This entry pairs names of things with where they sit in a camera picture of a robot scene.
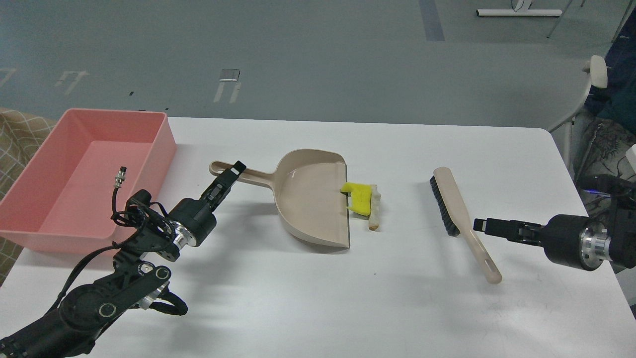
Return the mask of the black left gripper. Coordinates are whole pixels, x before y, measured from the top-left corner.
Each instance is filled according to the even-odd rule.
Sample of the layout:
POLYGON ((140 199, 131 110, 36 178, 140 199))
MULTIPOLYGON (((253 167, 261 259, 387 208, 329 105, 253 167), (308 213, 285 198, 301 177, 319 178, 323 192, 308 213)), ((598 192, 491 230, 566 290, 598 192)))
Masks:
POLYGON ((214 230, 217 224, 214 211, 246 168, 244 163, 236 161, 214 179, 200 199, 184 198, 168 213, 166 219, 180 224, 194 238, 193 247, 199 247, 214 230))

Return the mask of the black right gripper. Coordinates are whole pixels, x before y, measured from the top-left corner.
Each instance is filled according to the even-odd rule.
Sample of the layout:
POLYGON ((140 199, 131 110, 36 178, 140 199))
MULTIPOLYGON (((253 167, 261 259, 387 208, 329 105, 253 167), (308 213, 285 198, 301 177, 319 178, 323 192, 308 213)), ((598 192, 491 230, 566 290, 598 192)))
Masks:
POLYGON ((591 271, 612 260, 609 229, 589 217, 559 214, 544 227, 518 220, 475 218, 473 230, 509 242, 543 247, 548 260, 565 267, 591 271))

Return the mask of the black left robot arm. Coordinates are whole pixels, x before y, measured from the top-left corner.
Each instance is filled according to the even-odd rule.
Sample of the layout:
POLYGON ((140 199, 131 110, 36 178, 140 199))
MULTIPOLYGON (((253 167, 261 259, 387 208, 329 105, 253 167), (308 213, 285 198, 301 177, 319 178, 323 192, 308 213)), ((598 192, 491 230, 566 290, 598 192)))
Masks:
POLYGON ((216 226, 214 211, 245 171, 236 162, 222 170, 198 199, 184 198, 172 211, 153 209, 152 195, 139 190, 116 208, 125 181, 122 166, 114 180, 112 220, 134 233, 86 255, 73 268, 55 303, 43 317, 1 340, 3 358, 68 358, 88 354, 96 340, 129 310, 156 310, 181 316, 188 306, 169 290, 172 272, 146 261, 149 253, 174 262, 186 246, 199 247, 216 226), (114 250, 113 272, 72 288, 80 272, 98 255, 114 250))

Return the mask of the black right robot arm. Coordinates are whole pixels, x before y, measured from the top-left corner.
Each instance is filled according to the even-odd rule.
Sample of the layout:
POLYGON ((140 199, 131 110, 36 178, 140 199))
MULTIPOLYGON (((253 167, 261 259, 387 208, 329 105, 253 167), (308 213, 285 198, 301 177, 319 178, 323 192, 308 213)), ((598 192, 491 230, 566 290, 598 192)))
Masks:
POLYGON ((576 215, 555 215, 542 226, 518 220, 477 218, 473 229, 509 242, 541 247, 552 263, 581 270, 596 270, 603 262, 625 269, 635 267, 635 184, 611 175, 586 176, 584 192, 610 199, 604 220, 576 215))

